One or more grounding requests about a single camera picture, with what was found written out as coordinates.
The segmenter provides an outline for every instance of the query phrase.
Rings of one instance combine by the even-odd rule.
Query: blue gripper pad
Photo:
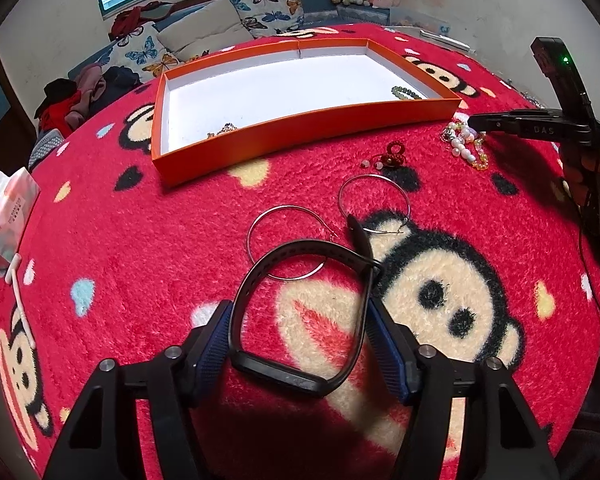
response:
[[[229,351],[229,320],[233,303],[221,301],[189,355],[195,360],[193,397],[200,402],[214,387]]]
[[[407,365],[398,350],[400,343],[392,337],[387,324],[382,321],[382,315],[372,298],[369,298],[366,310],[365,329],[389,393],[397,397],[401,404],[406,404],[413,392],[407,384]]]

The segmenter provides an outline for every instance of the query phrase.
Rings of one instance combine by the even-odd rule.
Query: pink plush toy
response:
[[[374,0],[374,9],[389,9],[394,6],[392,0]]]

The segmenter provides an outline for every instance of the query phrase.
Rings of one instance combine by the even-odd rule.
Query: silver hoop earring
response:
[[[367,229],[366,227],[363,227],[363,229],[367,233],[373,233],[376,235],[401,235],[401,234],[403,234],[404,231],[400,231],[400,229],[405,227],[408,224],[409,219],[411,218],[411,202],[409,202],[409,197],[407,196],[407,193],[405,192],[405,190],[403,190],[393,180],[385,177],[384,175],[375,174],[375,173],[356,175],[356,176],[352,176],[349,180],[347,180],[344,184],[342,184],[342,186],[340,187],[340,191],[338,192],[338,209],[340,210],[341,215],[344,216],[344,218],[347,217],[347,213],[346,213],[346,211],[344,211],[344,206],[342,205],[342,194],[344,192],[344,189],[351,182],[353,182],[354,180],[358,180],[359,178],[379,178],[380,180],[384,180],[384,181],[388,182],[389,184],[394,186],[398,191],[400,191],[401,195],[404,197],[404,199],[407,203],[407,215],[404,217],[404,220],[402,221],[402,224],[400,224],[400,227],[398,227],[397,231],[375,231],[373,229]]]
[[[338,235],[325,223],[325,221],[322,218],[320,218],[320,216],[318,214],[314,213],[310,209],[307,209],[307,208],[299,206],[299,205],[290,205],[290,204],[277,205],[275,207],[272,207],[271,209],[267,209],[263,213],[260,213],[258,215],[258,217],[251,224],[251,227],[249,227],[249,231],[247,232],[247,244],[246,245],[247,245],[247,255],[249,256],[249,259],[250,259],[252,265],[256,264],[256,261],[253,257],[253,253],[251,253],[251,235],[253,234],[253,230],[255,229],[258,222],[260,222],[260,220],[262,220],[266,215],[273,213],[274,211],[278,211],[280,209],[298,209],[299,211],[303,211],[303,212],[311,215],[312,217],[314,217],[329,232],[329,241],[330,242],[333,241],[334,238],[338,237]],[[305,278],[313,276],[316,272],[318,272],[321,268],[323,268],[326,261],[327,261],[327,258],[325,258],[324,261],[322,261],[317,267],[315,267],[314,270],[311,270],[310,272],[303,274],[302,276],[296,276],[294,278],[282,278],[281,276],[274,276],[273,274],[267,274],[267,276],[269,276],[270,278],[273,278],[274,280],[279,280],[280,282],[296,282],[298,280],[304,280]]]

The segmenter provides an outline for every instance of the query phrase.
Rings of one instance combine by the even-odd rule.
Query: jewelry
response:
[[[410,88],[405,88],[403,86],[394,86],[391,88],[391,93],[395,95],[401,101],[408,101],[412,99],[422,99],[416,92],[411,90]]]
[[[380,160],[376,160],[374,162],[374,167],[376,170],[382,170],[382,168],[397,168],[398,166],[402,166],[404,164],[404,144],[399,140],[394,140],[393,142],[389,142],[386,147],[386,153],[378,153],[371,157],[371,160],[365,159],[360,162],[360,168],[369,168],[371,167],[371,163],[376,159],[380,158]]]
[[[246,244],[247,245],[247,256],[249,257],[249,259],[251,260],[251,263],[253,265],[256,264],[256,260],[253,257],[253,253],[251,253],[251,234],[253,233],[253,230],[255,229],[258,222],[260,222],[260,220],[262,220],[269,213],[273,213],[274,211],[279,211],[280,209],[298,209],[299,211],[303,211],[303,212],[311,215],[312,217],[314,217],[318,222],[320,222],[322,224],[325,231],[327,231],[329,234],[330,242],[333,241],[333,238],[338,237],[338,235],[325,223],[325,221],[322,218],[320,218],[320,216],[318,216],[317,213],[314,213],[310,209],[301,207],[299,205],[289,205],[289,204],[277,205],[275,207],[272,207],[271,209],[267,209],[264,213],[260,213],[258,215],[258,217],[251,224],[251,227],[249,227],[249,231],[247,232],[247,244]],[[317,267],[315,267],[314,270],[310,270],[308,273],[303,274],[302,276],[296,276],[294,278],[281,278],[280,276],[274,276],[273,274],[267,274],[267,276],[269,276],[270,278],[273,278],[274,280],[278,280],[279,282],[296,282],[298,280],[304,280],[305,278],[313,276],[316,272],[318,272],[321,268],[323,268],[326,261],[327,261],[327,258],[325,258]]]
[[[219,132],[217,132],[217,133],[210,132],[210,133],[206,134],[206,138],[210,139],[211,137],[215,137],[216,135],[225,134],[227,132],[231,132],[231,131],[237,130],[237,129],[238,128],[236,128],[233,123],[227,123],[222,127],[222,129]]]
[[[404,197],[404,199],[407,202],[407,215],[404,217],[404,220],[402,221],[402,224],[400,224],[400,227],[398,227],[397,231],[375,231],[373,229],[367,229],[366,227],[363,227],[363,229],[367,232],[367,233],[373,233],[373,234],[377,234],[377,235],[401,235],[404,233],[404,231],[400,231],[400,229],[402,229],[403,227],[405,227],[408,222],[409,222],[409,218],[411,217],[411,202],[409,201],[409,197],[407,195],[407,193],[405,192],[405,190],[403,190],[400,186],[398,186],[393,180],[391,180],[390,178],[385,177],[384,175],[378,175],[375,173],[370,173],[370,174],[362,174],[362,175],[356,175],[356,176],[352,176],[349,180],[346,180],[344,184],[342,184],[342,186],[340,187],[340,191],[338,192],[338,209],[340,210],[340,214],[342,216],[344,216],[344,218],[347,218],[347,213],[346,211],[344,211],[344,206],[342,205],[342,194],[344,192],[344,189],[354,180],[358,180],[359,178],[379,178],[380,180],[384,180],[386,182],[388,182],[389,184],[391,184],[392,186],[395,187],[395,189],[397,189],[398,191],[400,191],[400,194]]]
[[[482,148],[485,136],[484,132],[478,133],[462,121],[452,121],[442,130],[440,140],[451,144],[451,154],[453,156],[461,156],[472,168],[484,171],[489,167],[489,158]],[[466,146],[466,144],[471,143],[475,146],[479,161]]]

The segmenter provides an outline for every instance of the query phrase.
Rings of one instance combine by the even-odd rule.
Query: butterfly pillow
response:
[[[298,30],[304,23],[301,0],[229,0],[254,38]]]
[[[134,33],[125,36],[124,41],[115,43],[109,62],[102,67],[103,72],[110,66],[126,66],[145,83],[176,66],[178,60],[158,41],[157,31],[152,25],[145,23]]]

